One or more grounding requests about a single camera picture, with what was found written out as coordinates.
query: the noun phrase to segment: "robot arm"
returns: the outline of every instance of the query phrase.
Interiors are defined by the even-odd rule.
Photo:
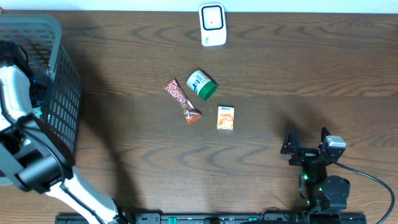
[[[0,42],[0,82],[0,170],[21,190],[58,198],[89,223],[133,223],[88,183],[67,145],[32,114],[34,77],[12,42]]]

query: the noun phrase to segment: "basket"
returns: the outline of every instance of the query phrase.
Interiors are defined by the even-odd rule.
[[[61,38],[62,27],[52,16],[0,15],[0,40],[24,48],[37,82],[46,86],[43,105],[34,109],[36,116],[75,153],[82,83]]]

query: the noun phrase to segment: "red wrapper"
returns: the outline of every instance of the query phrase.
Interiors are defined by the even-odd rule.
[[[174,97],[184,109],[184,115],[187,119],[189,125],[194,123],[198,118],[200,118],[200,113],[195,109],[192,105],[191,101],[188,100],[188,97],[182,91],[180,85],[178,84],[176,79],[170,80],[163,89],[170,93],[172,97]]]

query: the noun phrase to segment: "wooden surface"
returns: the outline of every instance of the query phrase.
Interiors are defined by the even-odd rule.
[[[289,123],[304,146],[322,126],[342,136],[339,160],[398,192],[398,17],[227,13],[228,40],[204,48],[197,13],[46,12],[84,81],[77,166],[131,211],[262,212],[306,205],[300,167],[279,155]],[[196,69],[219,84],[202,101],[185,82]],[[189,126],[162,87],[177,78],[202,117]],[[218,105],[234,131],[216,130]],[[390,195],[334,165],[351,182],[348,211],[375,223]],[[0,190],[0,223],[53,223],[62,202]],[[395,209],[386,223],[397,223]]]

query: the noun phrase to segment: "small box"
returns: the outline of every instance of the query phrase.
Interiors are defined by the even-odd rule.
[[[217,117],[218,130],[233,130],[234,129],[234,114],[235,108],[230,106],[219,106]]]

